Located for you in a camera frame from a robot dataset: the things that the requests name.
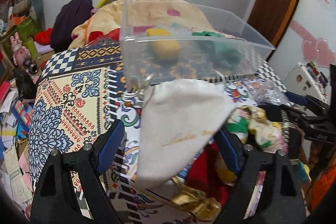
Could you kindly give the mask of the green soft item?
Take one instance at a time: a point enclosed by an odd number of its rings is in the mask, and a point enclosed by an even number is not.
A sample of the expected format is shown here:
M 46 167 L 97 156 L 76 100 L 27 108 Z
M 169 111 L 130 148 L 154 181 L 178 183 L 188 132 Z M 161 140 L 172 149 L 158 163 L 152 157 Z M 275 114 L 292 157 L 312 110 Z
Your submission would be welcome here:
M 241 61 L 240 52 L 229 43 L 214 40 L 197 40 L 198 48 L 216 68 L 232 68 Z

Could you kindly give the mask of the colourful pencil case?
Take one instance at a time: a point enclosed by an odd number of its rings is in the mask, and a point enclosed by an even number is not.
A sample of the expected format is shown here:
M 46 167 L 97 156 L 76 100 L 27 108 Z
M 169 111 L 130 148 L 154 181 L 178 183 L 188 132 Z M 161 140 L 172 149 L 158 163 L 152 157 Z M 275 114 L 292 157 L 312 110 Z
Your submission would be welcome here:
M 17 101 L 11 109 L 18 123 L 29 132 L 32 121 L 33 105 L 31 103 Z

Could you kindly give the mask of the black plastic bag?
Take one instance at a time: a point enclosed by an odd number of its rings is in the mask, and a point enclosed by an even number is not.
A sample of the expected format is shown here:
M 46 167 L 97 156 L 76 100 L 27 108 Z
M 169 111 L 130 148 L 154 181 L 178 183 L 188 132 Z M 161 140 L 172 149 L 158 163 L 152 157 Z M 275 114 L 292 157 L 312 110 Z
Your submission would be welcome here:
M 18 89 L 18 99 L 23 102 L 34 102 L 37 96 L 37 87 L 31 76 L 24 70 L 14 70 L 15 83 Z

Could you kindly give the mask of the white drawstring pouch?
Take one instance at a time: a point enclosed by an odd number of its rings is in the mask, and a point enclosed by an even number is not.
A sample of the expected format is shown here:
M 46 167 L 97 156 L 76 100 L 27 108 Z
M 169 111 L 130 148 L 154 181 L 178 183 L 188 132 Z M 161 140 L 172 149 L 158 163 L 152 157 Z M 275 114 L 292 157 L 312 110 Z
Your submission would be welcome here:
M 155 188 L 178 174 L 235 108 L 228 95 L 204 80 L 178 79 L 148 87 L 135 186 Z

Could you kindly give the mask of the yellow soft block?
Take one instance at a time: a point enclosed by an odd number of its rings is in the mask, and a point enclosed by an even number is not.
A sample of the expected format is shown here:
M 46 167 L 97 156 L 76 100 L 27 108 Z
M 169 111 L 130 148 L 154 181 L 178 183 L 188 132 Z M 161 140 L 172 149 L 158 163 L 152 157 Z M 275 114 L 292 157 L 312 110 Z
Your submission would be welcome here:
M 163 28 L 149 28 L 146 30 L 147 36 L 171 36 L 171 33 Z M 157 57 L 161 61 L 176 60 L 179 56 L 181 46 L 176 40 L 155 40 L 151 43 L 151 47 Z

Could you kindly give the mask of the beige plush blanket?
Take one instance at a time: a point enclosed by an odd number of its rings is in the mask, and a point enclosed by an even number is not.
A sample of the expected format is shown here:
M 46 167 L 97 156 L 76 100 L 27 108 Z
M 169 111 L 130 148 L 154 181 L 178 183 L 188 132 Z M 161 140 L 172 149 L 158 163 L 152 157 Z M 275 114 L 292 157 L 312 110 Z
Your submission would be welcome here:
M 121 27 L 123 7 L 127 6 L 129 24 L 135 27 L 177 23 L 193 30 L 214 31 L 203 12 L 184 0 L 117 0 L 98 9 L 72 31 L 69 49 L 85 46 L 94 31 L 108 34 Z

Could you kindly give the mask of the clear plastic storage box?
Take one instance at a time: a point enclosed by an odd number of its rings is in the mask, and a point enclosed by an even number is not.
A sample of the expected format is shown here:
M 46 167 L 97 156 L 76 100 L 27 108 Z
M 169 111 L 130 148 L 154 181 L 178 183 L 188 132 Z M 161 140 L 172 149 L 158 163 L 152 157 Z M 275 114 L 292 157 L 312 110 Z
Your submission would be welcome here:
M 252 75 L 274 50 L 274 46 L 262 34 L 233 12 L 203 5 L 196 6 L 206 16 L 214 31 L 193 30 L 177 23 L 170 26 L 135 27 L 129 24 L 127 6 L 123 7 L 120 44 L 128 89 L 139 88 L 145 81 L 155 85 L 176 79 L 218 81 L 222 76 Z M 146 30 L 149 28 L 166 29 L 171 36 L 147 36 Z M 157 59 L 151 43 L 160 39 L 179 42 L 181 49 L 176 60 Z M 216 68 L 200 51 L 197 40 L 229 43 L 241 54 L 239 65 L 232 68 Z

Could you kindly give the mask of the white shelf with small items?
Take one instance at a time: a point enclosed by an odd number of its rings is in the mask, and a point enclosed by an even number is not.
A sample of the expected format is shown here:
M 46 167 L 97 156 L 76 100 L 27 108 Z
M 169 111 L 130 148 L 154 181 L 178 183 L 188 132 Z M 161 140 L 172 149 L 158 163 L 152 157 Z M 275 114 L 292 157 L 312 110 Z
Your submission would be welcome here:
M 298 62 L 284 79 L 284 85 L 287 91 L 292 93 L 310 95 L 322 102 L 330 103 L 330 80 L 312 62 Z

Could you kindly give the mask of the clear bag of silver items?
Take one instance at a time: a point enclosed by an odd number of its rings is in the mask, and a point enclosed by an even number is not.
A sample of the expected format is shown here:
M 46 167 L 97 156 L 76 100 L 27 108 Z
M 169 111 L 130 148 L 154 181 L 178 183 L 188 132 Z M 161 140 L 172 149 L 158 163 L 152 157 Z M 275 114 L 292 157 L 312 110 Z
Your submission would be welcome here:
M 273 81 L 265 81 L 260 88 L 257 89 L 253 95 L 253 100 L 258 105 L 271 104 L 276 106 L 290 106 L 290 101 L 286 95 L 280 91 Z

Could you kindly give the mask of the floral fabric pouch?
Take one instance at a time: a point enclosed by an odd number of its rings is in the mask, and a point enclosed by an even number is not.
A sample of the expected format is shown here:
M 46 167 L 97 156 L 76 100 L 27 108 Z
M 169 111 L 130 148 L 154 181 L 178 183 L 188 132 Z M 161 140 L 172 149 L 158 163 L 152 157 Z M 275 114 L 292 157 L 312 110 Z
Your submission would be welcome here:
M 237 135 L 243 144 L 247 143 L 249 137 L 254 138 L 256 145 L 264 152 L 275 153 L 280 149 L 288 151 L 282 134 L 282 124 L 270 121 L 262 108 L 236 108 L 227 119 L 226 128 L 230 133 Z

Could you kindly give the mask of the pink rabbit toy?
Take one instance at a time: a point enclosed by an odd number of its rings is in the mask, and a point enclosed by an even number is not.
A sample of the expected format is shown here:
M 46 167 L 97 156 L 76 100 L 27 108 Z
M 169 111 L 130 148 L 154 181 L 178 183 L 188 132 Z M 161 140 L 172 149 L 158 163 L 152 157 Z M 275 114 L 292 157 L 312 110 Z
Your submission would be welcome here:
M 22 44 L 17 32 L 10 36 L 10 41 L 14 64 L 31 75 L 37 74 L 38 67 L 33 62 L 29 50 Z

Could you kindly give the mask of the pink heart wall sticker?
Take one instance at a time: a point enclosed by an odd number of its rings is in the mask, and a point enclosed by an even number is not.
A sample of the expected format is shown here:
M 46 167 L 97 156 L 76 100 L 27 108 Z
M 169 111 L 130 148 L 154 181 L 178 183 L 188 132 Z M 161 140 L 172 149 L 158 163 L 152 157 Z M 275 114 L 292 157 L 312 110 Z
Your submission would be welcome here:
M 316 39 L 296 20 L 292 20 L 289 27 L 302 38 L 301 52 L 305 61 L 313 61 L 323 68 L 335 65 L 335 51 L 329 48 L 326 40 Z

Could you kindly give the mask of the green cardboard box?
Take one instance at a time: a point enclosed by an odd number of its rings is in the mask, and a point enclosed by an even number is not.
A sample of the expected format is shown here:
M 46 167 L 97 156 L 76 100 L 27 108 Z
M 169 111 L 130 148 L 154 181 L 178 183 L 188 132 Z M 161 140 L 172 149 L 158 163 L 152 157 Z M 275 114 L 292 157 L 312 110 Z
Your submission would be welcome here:
M 8 32 L 6 32 L 1 37 L 1 43 L 7 58 L 9 60 L 13 58 L 10 36 L 14 35 L 17 32 L 22 43 L 25 43 L 27 39 L 33 38 L 35 34 L 41 31 L 42 31 L 41 24 L 39 22 L 34 21 L 31 18 L 31 16 L 26 17 L 18 25 L 13 26 Z

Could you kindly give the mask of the dark purple garment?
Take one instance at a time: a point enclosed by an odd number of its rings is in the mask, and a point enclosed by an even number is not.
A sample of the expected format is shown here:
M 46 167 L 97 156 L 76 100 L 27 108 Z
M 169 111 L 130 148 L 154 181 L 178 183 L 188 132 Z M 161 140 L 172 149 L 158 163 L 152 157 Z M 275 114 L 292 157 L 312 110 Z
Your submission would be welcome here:
M 91 17 L 92 0 L 71 0 L 55 19 L 50 46 L 55 53 L 65 51 L 72 43 L 72 31 Z

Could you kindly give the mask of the red velvet pouch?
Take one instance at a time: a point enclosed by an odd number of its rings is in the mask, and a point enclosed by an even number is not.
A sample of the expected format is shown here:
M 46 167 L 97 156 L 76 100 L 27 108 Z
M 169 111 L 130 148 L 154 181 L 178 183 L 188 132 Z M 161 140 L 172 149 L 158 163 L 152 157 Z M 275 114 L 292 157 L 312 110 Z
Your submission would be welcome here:
M 190 167 L 185 185 L 205 192 L 224 206 L 230 199 L 234 188 L 224 184 L 218 175 L 215 164 L 221 155 L 215 142 L 208 144 Z

